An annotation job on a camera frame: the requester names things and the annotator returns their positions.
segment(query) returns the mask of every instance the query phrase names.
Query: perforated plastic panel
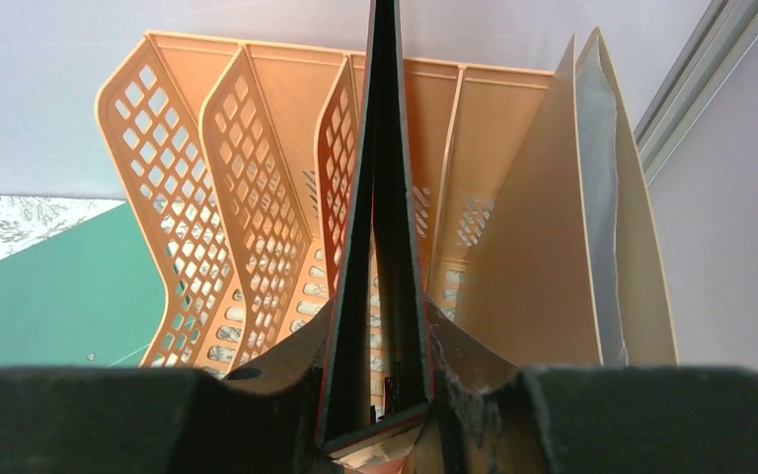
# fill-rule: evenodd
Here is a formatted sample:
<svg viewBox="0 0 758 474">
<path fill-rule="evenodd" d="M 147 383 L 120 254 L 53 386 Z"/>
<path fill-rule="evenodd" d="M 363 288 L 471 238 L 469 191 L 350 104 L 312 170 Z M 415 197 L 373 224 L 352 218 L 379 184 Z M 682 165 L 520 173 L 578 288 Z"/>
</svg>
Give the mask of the perforated plastic panel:
<svg viewBox="0 0 758 474">
<path fill-rule="evenodd" d="M 165 317 L 144 362 L 224 373 L 243 331 L 242 317 L 225 318 L 232 302 L 225 295 L 240 282 L 196 126 L 148 41 L 103 89 L 98 120 L 167 291 Z M 214 318 L 222 324 L 208 324 Z"/>
<path fill-rule="evenodd" d="M 276 343 L 310 236 L 244 48 L 205 100 L 200 129 L 249 315 L 241 348 L 262 353 Z"/>
<path fill-rule="evenodd" d="M 332 292 L 339 278 L 357 140 L 358 110 L 352 68 L 345 59 L 321 114 L 316 135 L 322 233 L 327 282 Z"/>
</svg>

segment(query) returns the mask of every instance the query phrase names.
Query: green cardboard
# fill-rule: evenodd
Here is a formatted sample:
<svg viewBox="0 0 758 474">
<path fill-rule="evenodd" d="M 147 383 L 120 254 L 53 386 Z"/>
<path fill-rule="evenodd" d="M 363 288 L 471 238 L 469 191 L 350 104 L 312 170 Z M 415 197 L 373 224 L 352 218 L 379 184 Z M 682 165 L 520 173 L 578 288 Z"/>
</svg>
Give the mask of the green cardboard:
<svg viewBox="0 0 758 474">
<path fill-rule="evenodd" d="M 164 304 L 121 205 L 0 261 L 0 365 L 138 365 Z"/>
</svg>

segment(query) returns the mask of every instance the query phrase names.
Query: floral wallpaper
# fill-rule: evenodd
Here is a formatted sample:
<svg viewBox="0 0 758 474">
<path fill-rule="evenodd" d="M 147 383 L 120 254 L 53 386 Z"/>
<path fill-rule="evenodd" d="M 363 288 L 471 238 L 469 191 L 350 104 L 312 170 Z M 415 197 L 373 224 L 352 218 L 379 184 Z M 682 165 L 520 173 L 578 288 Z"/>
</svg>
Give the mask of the floral wallpaper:
<svg viewBox="0 0 758 474">
<path fill-rule="evenodd" d="M 107 199 L 0 196 L 0 260 L 122 203 Z"/>
</svg>

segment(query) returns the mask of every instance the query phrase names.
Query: white wall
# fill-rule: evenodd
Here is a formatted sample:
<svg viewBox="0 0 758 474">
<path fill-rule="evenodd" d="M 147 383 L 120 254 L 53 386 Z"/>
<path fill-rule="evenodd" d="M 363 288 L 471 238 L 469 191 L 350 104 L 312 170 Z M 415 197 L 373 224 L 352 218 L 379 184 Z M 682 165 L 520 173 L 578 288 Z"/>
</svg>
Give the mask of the white wall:
<svg viewBox="0 0 758 474">
<path fill-rule="evenodd" d="M 630 116 L 710 0 L 404 1 L 406 55 L 553 69 L 604 29 Z M 368 0 L 0 0 L 0 194 L 121 197 L 100 85 L 148 29 L 364 49 Z"/>
<path fill-rule="evenodd" d="M 649 190 L 682 361 L 758 369 L 758 40 Z"/>
</svg>

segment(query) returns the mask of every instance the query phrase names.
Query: orange plastic file organizer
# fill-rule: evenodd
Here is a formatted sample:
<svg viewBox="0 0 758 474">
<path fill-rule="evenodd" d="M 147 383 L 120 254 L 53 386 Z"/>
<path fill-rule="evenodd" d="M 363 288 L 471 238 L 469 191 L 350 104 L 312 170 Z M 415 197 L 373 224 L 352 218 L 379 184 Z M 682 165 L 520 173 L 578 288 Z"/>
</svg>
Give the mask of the orange plastic file organizer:
<svg viewBox="0 0 758 474">
<path fill-rule="evenodd" d="M 452 317 L 467 253 L 552 73 L 404 67 L 423 284 Z M 223 375 L 325 303 L 363 77 L 363 52 L 149 33 L 103 86 L 98 122 L 167 290 L 144 365 Z"/>
</svg>

